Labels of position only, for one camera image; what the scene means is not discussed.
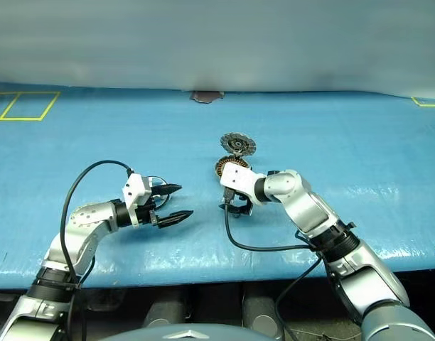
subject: blue table surface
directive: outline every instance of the blue table surface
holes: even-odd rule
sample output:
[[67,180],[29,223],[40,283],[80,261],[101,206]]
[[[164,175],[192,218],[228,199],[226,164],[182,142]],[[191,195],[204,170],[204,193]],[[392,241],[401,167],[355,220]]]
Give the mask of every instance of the blue table surface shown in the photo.
[[[298,276],[306,250],[254,253],[229,243],[218,208],[220,137],[241,131],[257,143],[260,173],[302,173],[395,271],[435,268],[435,108],[361,92],[228,93],[212,104],[190,93],[35,87],[61,91],[42,121],[0,121],[0,288],[26,288],[58,233],[65,194],[100,159],[128,163],[183,189],[160,215],[194,214],[173,227],[131,227],[106,237],[89,287],[251,281]],[[6,117],[39,116],[47,95],[22,95]],[[0,97],[0,114],[10,98]],[[125,172],[94,170],[71,207],[122,197]],[[280,205],[231,219],[235,238],[255,246],[297,243]],[[323,268],[313,276],[322,276]]]

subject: yellow tape line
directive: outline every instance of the yellow tape line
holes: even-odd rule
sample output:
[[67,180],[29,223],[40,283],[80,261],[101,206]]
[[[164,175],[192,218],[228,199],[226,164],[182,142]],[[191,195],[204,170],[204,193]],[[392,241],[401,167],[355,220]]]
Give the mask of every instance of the yellow tape line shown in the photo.
[[[56,100],[59,98],[61,92],[60,91],[8,91],[8,92],[0,92],[0,95],[8,95],[14,94],[16,95],[14,99],[8,104],[5,110],[2,112],[0,116],[0,121],[42,121],[46,114],[52,109]],[[50,101],[48,106],[44,109],[42,114],[39,117],[6,117],[9,110],[11,110],[12,106],[17,102],[17,99],[23,94],[54,94],[54,98]]]
[[414,101],[414,103],[419,106],[419,107],[423,107],[423,108],[435,108],[435,104],[432,103],[420,103],[418,102],[418,99],[416,99],[415,97],[410,97],[412,98],[412,101]]

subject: gear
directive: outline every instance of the gear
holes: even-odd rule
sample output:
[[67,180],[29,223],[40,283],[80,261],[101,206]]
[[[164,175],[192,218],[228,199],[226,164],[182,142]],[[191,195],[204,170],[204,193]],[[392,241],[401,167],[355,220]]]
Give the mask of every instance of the gear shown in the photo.
[[236,163],[237,165],[251,168],[250,164],[248,164],[245,160],[242,158],[237,158],[235,156],[224,156],[223,158],[220,158],[219,161],[216,163],[215,171],[217,176],[220,178],[222,176],[222,172],[224,171],[224,165],[227,162]]
[[256,146],[253,139],[241,133],[228,133],[220,138],[220,144],[226,151],[236,156],[252,155]]

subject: metal gear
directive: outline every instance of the metal gear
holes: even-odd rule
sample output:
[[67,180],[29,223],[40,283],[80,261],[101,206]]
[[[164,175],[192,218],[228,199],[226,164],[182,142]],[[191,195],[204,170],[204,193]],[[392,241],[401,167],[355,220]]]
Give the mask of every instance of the metal gear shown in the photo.
[[224,171],[224,165],[227,162],[236,163],[237,165],[251,168],[251,165],[248,164],[245,160],[242,158],[237,158],[236,156],[224,156],[223,158],[220,158],[219,161],[215,165],[215,171],[217,176],[220,178],[222,176],[222,172]]
[[255,153],[255,142],[241,133],[228,133],[220,138],[220,144],[226,151],[236,156],[246,156]]

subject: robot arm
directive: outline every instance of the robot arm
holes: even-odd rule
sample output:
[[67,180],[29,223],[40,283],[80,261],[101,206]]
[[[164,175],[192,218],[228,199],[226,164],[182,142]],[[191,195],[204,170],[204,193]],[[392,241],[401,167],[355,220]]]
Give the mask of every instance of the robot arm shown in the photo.
[[[75,273],[82,277],[89,268],[97,245],[108,234],[122,227],[139,224],[167,227],[189,217],[193,211],[178,211],[168,217],[155,214],[154,197],[170,195],[179,185],[153,186],[150,178],[132,173],[123,187],[125,202],[119,199],[79,207],[65,228],[65,243]],[[21,296],[0,331],[0,340],[63,340],[65,321],[73,293],[80,283],[73,282],[60,235],[52,241],[40,271],[27,294]]]
[[361,323],[364,340],[435,340],[424,321],[408,309],[409,298],[397,277],[350,231],[355,225],[344,224],[299,173],[255,174],[227,163],[220,183],[226,188],[224,199],[230,212],[240,211],[231,205],[235,194],[246,199],[250,208],[266,202],[282,204],[304,238],[321,254],[336,293],[351,318]]

